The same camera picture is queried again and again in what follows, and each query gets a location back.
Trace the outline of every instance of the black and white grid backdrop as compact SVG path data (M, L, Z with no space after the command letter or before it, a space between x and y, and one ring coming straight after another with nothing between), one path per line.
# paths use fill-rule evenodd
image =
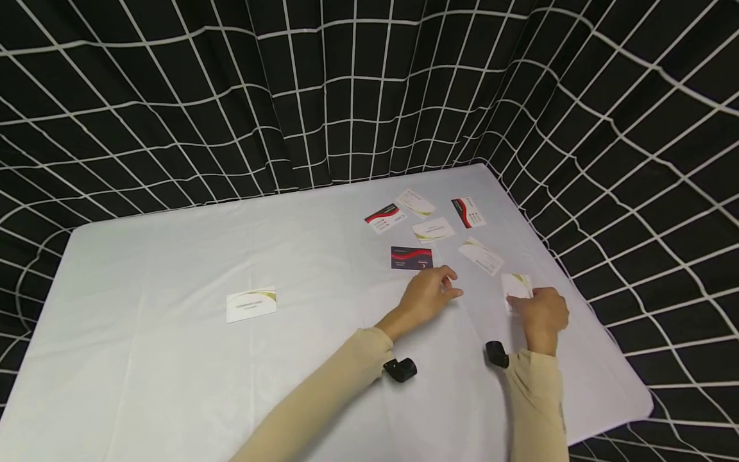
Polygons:
M653 394L572 458L739 461L738 31L735 0L3 2L0 415L76 227L485 163Z

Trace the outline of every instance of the red and black business card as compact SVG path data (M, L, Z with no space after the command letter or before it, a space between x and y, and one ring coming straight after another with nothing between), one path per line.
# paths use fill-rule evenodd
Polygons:
M472 202L471 197L452 199L452 204L454 204L454 209L457 210L457 214L465 228L476 228L486 224L483 215L477 210L477 206Z
M405 219L405 213L396 204L390 204L369 215L364 221L372 226L375 233L382 234Z
M423 270L433 268L434 260L430 248L391 247L390 266L398 270Z

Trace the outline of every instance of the beige sleeve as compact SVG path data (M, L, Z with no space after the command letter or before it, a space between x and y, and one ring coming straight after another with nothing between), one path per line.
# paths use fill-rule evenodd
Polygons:
M392 341L376 327L357 330L265 417L231 462L293 460L338 412L382 374Z
M569 461L556 358L528 350L509 358L505 375L513 404L511 462Z

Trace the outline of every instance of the white tablecloth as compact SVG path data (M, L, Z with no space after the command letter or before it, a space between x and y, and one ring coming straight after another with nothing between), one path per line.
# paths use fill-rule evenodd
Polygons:
M395 345L418 374L377 381L317 441L310 461L502 461L510 416L483 361L523 346L500 277L457 251L473 236L567 299L561 335L571 443L646 417L652 401L582 296L482 166L85 225L74 232L0 421L0 460L226 461L269 410L358 327L393 308L414 272L391 270L402 223L364 218L405 188L456 235L430 245L465 296ZM450 199L487 225L466 230ZM230 293L276 286L276 313L226 324Z

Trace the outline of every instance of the hand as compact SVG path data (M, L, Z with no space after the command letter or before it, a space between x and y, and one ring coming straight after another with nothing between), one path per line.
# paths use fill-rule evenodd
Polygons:
M523 319L523 332L528 349L556 356L557 334L567 327L570 311L565 298L555 288L535 288L534 298L508 296L508 303Z
M462 296L461 289L452 287L457 273L449 266L419 271L408 283L400 304L390 311L375 327L394 342L435 318L452 299Z

